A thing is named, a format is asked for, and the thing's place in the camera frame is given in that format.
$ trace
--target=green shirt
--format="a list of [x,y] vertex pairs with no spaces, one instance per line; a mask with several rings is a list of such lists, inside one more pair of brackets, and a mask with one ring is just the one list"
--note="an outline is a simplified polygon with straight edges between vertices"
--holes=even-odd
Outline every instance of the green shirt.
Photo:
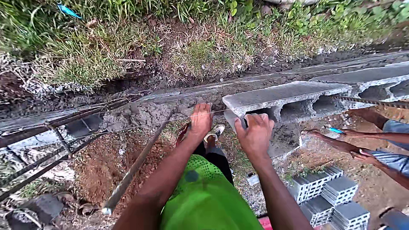
[[223,173],[192,155],[162,211],[164,230],[263,229],[253,211]]

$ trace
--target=person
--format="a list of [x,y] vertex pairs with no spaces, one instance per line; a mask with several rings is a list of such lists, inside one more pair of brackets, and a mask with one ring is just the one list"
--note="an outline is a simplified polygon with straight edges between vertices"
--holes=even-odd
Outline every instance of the person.
[[[341,135],[350,138],[387,140],[396,146],[409,150],[409,124],[390,120],[368,109],[352,110],[351,112],[375,124],[383,132],[363,133],[352,129],[342,129],[344,133]],[[317,130],[311,130],[307,135],[317,137],[340,151],[350,153],[354,159],[379,168],[401,186],[409,189],[409,156],[389,153],[383,150],[359,148],[347,142],[327,137]]]
[[[195,106],[186,136],[178,136],[175,149],[135,194],[114,230],[262,229],[233,186],[230,169],[224,170],[228,162],[224,156],[220,158],[222,151],[215,147],[224,126],[217,125],[210,131],[210,109],[211,104]],[[267,154],[274,121],[267,114],[246,115],[245,119],[246,129],[236,119],[237,137],[260,178],[273,229],[311,230]]]

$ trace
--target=metal rod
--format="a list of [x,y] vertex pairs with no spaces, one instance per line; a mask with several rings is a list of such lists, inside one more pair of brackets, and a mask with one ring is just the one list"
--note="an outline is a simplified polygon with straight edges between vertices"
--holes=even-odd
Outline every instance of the metal rod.
[[[103,135],[104,133],[101,133],[99,135],[94,136],[93,138],[85,141],[84,143],[82,143],[80,146],[76,147],[72,153],[76,153],[78,151],[80,151],[83,147],[87,146],[89,143],[93,142],[95,139],[99,138],[101,135]],[[61,157],[60,159],[54,161],[53,163],[51,163],[50,165],[48,165],[47,167],[45,167],[44,169],[42,169],[41,171],[39,171],[38,173],[34,174],[33,176],[27,178],[26,180],[24,180],[23,182],[17,184],[16,186],[12,187],[9,191],[3,193],[0,196],[0,202],[2,202],[3,200],[5,200],[7,197],[9,197],[11,194],[17,192],[18,190],[22,189],[24,186],[26,186],[27,184],[31,183],[32,181],[34,181],[35,179],[39,178],[40,176],[42,176],[44,173],[48,172],[50,169],[54,168],[55,166],[57,166],[58,164],[60,164],[61,162],[65,161],[68,159],[68,155],[65,155],[63,157]]]
[[54,128],[52,125],[48,125],[49,128],[51,128],[55,135],[57,135],[58,139],[60,139],[62,146],[65,148],[65,150],[67,150],[68,152],[68,159],[71,159],[72,157],[72,152],[70,147],[68,146],[67,142],[65,141],[65,139],[63,138],[63,136],[61,135],[60,131],[58,131],[58,129]]
[[[72,146],[73,144],[77,143],[78,141],[80,141],[82,139],[76,139],[74,141],[71,141],[70,143],[68,143],[68,145]],[[64,147],[61,146],[60,148],[58,148],[57,150],[55,150],[54,152],[45,155],[43,158],[39,159],[38,161],[36,161],[35,163],[32,163],[30,165],[28,165],[27,167],[21,169],[20,171],[17,171],[11,175],[9,175],[8,177],[0,180],[0,187],[4,187],[5,185],[7,185],[10,181],[16,179],[17,177],[25,174],[26,172],[34,169],[35,167],[39,166],[40,164],[44,163],[46,160],[50,159],[51,157],[59,154],[60,152],[64,151]]]
[[105,214],[105,215],[111,215],[112,214],[115,207],[117,206],[117,203],[119,202],[122,195],[125,193],[126,189],[128,188],[129,184],[131,183],[133,175],[139,170],[141,165],[144,163],[146,155],[151,150],[153,144],[158,139],[160,133],[162,132],[162,130],[166,126],[166,124],[169,122],[169,119],[171,118],[172,115],[173,115],[173,113],[170,113],[170,115],[166,119],[166,122],[162,123],[162,125],[157,129],[157,131],[155,132],[155,135],[151,138],[149,143],[146,145],[146,147],[139,154],[138,158],[132,164],[129,171],[125,174],[124,178],[119,183],[117,188],[114,190],[111,197],[109,197],[109,199],[106,201],[104,207],[102,208],[102,213],[103,214]]
[[356,102],[361,102],[361,103],[367,103],[367,104],[374,104],[374,105],[381,105],[381,106],[387,106],[387,107],[395,107],[395,108],[405,108],[409,109],[409,104],[406,102],[400,102],[400,101],[395,101],[395,102],[384,102],[384,101],[376,101],[376,100],[369,100],[369,99],[362,99],[362,98],[353,98],[353,97],[342,97],[342,96],[327,96],[335,99],[340,99],[340,100],[346,100],[346,101],[356,101]]
[[6,146],[6,150],[8,152],[10,152],[13,157],[15,158],[15,160],[21,164],[23,164],[24,166],[27,166],[27,162],[25,162],[16,152],[14,152],[10,147]]
[[[110,108],[110,109],[114,109],[114,108],[118,108],[121,107],[125,104],[127,104],[129,101],[135,101],[138,98],[142,97],[141,95],[136,95],[136,96],[132,96],[129,99],[117,99],[114,100],[113,102],[111,102],[108,105],[105,106],[99,106],[99,107],[94,107],[94,108],[90,108],[90,109],[86,109],[83,111],[79,111],[67,116],[64,116],[62,118],[58,118],[54,121],[50,121],[49,124],[52,125],[53,127],[57,128],[60,127],[62,125],[68,124],[70,122],[73,122],[75,120],[87,117],[89,115],[92,115],[94,113],[99,113],[101,110],[103,110],[104,108]],[[48,131],[48,128],[45,126],[40,126],[40,127],[36,127],[36,128],[31,128],[31,129],[26,129],[23,131],[18,131],[6,136],[2,136],[2,138],[0,139],[0,148],[6,147],[7,145],[19,142],[21,140],[30,138],[32,136],[35,136],[37,134],[40,133],[44,133]]]

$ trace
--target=sneaker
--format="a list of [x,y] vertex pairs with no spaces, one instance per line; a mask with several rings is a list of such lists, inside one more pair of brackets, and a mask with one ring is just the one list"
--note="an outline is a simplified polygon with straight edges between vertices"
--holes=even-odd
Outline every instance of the sneaker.
[[225,129],[225,125],[223,124],[218,124],[216,125],[210,132],[207,133],[207,135],[204,137],[204,141],[207,143],[207,138],[209,136],[214,136],[214,138],[217,139],[222,135],[222,132]]

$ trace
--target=red object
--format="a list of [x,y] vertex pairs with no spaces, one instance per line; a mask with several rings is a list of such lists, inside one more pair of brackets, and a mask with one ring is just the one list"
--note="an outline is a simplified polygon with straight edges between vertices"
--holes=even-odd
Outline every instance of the red object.
[[258,221],[260,222],[261,226],[264,229],[273,230],[273,228],[271,227],[270,219],[268,218],[268,216],[261,217],[261,218],[258,219]]

